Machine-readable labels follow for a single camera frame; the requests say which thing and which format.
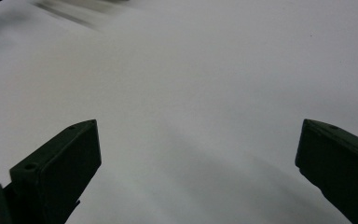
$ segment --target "metal object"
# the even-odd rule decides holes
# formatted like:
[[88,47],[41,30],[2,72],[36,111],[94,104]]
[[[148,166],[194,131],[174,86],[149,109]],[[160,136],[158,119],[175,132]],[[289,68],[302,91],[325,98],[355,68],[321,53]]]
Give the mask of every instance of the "metal object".
[[101,165],[96,120],[63,130],[10,169],[0,224],[63,224]]
[[358,224],[357,136],[305,119],[296,166],[349,221]]

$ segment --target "white surface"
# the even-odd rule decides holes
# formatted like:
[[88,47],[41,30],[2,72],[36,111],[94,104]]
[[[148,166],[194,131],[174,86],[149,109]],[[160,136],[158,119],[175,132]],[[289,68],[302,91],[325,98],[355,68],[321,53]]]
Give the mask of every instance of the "white surface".
[[130,0],[92,28],[0,3],[0,182],[97,119],[68,223],[349,223],[294,165],[303,119],[358,135],[358,1]]

